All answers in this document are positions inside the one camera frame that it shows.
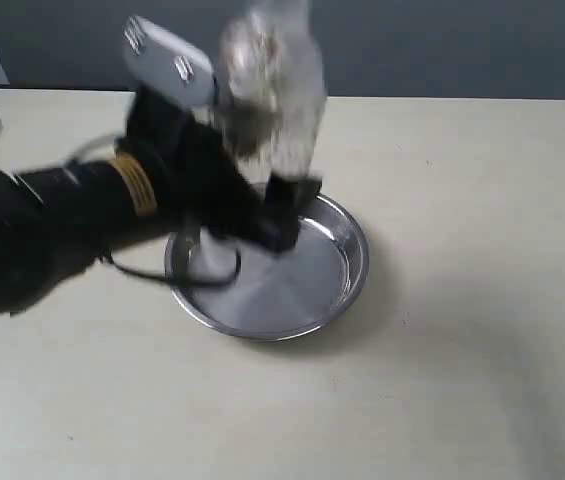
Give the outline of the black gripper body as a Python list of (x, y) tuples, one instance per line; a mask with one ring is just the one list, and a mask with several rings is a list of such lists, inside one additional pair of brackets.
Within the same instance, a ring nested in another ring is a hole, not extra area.
[(140, 86), (119, 150), (151, 178), (160, 210), (179, 225), (193, 220), (218, 239), (282, 248), (282, 218), (242, 177), (220, 134), (193, 114)]

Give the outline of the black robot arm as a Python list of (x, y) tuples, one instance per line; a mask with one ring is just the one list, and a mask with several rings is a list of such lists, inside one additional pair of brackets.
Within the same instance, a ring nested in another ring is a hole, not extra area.
[(215, 129), (140, 87), (112, 157), (0, 170), (0, 314), (24, 312), (94, 263), (188, 221), (220, 239), (289, 252), (321, 187), (314, 176), (274, 174), (258, 190)]

